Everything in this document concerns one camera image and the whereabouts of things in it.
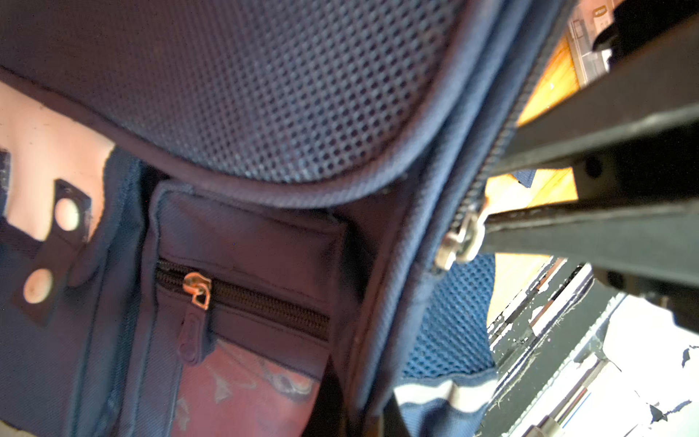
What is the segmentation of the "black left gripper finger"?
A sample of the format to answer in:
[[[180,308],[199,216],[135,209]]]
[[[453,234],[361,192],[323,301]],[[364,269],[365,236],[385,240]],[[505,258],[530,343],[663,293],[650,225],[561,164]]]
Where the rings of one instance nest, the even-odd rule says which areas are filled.
[[[577,202],[507,211],[486,220],[481,250],[564,257],[696,286],[698,201]]]
[[[520,127],[493,174],[542,168],[697,118],[698,18],[693,16]]]

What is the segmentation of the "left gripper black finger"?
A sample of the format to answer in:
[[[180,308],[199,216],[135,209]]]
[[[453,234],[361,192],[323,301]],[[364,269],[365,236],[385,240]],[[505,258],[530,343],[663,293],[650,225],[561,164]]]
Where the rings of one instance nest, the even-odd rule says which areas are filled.
[[[394,394],[387,400],[380,416],[379,435],[381,437],[411,437]]]
[[[340,376],[329,360],[303,437],[345,436],[344,396]]]

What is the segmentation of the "navy blue backpack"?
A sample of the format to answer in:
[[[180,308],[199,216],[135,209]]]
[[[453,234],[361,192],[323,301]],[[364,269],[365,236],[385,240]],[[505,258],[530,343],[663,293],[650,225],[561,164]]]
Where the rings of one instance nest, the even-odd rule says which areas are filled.
[[[571,1],[5,1],[1,433],[472,436],[484,189]]]

